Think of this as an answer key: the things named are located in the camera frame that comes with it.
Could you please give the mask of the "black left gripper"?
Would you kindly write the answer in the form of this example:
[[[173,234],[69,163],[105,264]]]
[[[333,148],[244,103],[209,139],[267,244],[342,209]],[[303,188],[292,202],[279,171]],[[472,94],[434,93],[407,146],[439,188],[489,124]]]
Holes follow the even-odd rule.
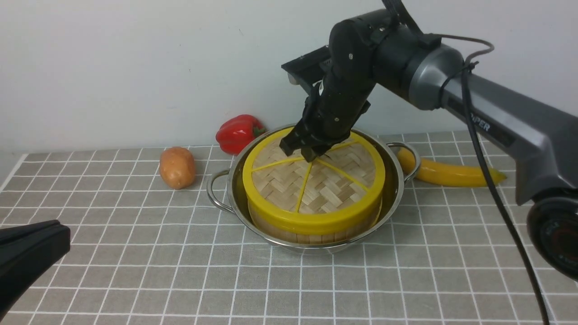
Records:
[[[71,230],[49,220],[0,231],[0,317],[70,251]]]

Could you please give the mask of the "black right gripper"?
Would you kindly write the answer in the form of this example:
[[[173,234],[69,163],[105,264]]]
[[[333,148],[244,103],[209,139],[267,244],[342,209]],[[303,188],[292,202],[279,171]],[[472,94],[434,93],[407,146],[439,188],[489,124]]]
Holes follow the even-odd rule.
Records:
[[[326,73],[310,93],[302,122],[281,138],[280,149],[286,156],[301,150],[301,156],[309,163],[324,156],[349,138],[371,92],[369,79],[353,80],[337,72]]]

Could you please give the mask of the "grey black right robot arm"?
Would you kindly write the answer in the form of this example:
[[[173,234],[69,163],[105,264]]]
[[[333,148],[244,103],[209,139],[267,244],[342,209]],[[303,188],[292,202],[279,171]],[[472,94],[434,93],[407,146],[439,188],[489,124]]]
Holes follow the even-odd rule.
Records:
[[[533,201],[529,238],[577,279],[577,118],[471,73],[471,57],[420,31],[400,2],[336,24],[327,46],[283,64],[307,93],[280,148],[307,161],[345,140],[380,85],[424,111],[443,108],[512,157],[516,202]]]

